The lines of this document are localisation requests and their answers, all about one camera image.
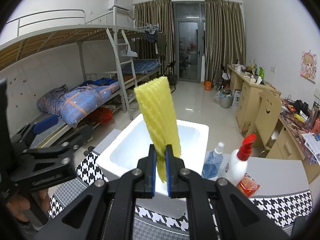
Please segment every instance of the electrical socket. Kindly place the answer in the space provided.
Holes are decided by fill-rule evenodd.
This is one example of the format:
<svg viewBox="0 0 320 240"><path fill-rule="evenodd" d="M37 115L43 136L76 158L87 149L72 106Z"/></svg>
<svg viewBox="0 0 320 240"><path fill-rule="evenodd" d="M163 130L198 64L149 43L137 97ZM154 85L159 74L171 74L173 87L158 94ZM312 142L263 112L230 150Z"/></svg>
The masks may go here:
<svg viewBox="0 0 320 240"><path fill-rule="evenodd" d="M320 98L320 90L318 88L315 89L315 97Z"/></svg>

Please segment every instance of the blue liquid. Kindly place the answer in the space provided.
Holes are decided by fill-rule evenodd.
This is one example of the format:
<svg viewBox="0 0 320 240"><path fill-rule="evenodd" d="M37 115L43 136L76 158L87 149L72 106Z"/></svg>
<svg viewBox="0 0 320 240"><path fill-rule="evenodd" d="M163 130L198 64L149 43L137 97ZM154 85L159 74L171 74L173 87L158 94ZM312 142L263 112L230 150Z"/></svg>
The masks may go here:
<svg viewBox="0 0 320 240"><path fill-rule="evenodd" d="M222 160L223 160L222 154L210 152L207 160L203 165L202 177L205 179L210 179L217 176Z"/></svg>

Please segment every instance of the door frame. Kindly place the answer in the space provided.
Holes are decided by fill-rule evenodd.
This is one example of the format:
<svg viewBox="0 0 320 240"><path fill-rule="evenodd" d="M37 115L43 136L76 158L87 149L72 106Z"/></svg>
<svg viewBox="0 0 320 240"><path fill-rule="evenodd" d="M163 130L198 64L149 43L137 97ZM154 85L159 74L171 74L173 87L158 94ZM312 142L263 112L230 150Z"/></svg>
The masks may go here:
<svg viewBox="0 0 320 240"><path fill-rule="evenodd" d="M176 12L176 4L178 3L196 3L199 5L199 19L188 19L188 18L177 18L177 12ZM173 2L173 21L174 21L174 45L175 45L175 57L176 57L176 73L178 75L178 80L181 81L190 81L190 82L198 82L201 81L201 67L202 67L202 55L204 54L204 27L203 22L205 22L205 19L202 16L202 8L201 4L203 2L197 2L197 1L184 1L184 2ZM197 22L198 23L198 51L200 51L200 55L198 55L198 70L197 70L197 79L191 80L191 79L184 79L180 78L179 76L179 22Z"/></svg>

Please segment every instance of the sponge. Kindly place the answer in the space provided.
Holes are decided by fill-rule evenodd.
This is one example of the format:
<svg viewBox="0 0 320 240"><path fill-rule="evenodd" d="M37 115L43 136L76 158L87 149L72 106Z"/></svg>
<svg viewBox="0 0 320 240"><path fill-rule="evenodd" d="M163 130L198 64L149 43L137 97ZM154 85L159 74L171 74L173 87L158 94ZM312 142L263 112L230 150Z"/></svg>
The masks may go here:
<svg viewBox="0 0 320 240"><path fill-rule="evenodd" d="M157 152L157 169L162 182L167 180L165 147L172 145L173 155L181 156L177 118L167 77L160 77L134 89L143 119Z"/></svg>

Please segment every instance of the white spray cap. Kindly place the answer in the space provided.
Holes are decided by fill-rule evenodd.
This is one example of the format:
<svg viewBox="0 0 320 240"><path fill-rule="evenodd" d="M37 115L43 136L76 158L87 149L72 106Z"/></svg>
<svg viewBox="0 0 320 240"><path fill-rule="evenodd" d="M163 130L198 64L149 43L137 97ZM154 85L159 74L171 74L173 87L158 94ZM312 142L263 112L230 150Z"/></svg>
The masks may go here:
<svg viewBox="0 0 320 240"><path fill-rule="evenodd" d="M222 153L223 148L224 148L224 143L223 143L223 142L220 142L220 143L218 143L218 145L217 145L217 147L214 149L214 151L215 151L216 153Z"/></svg>

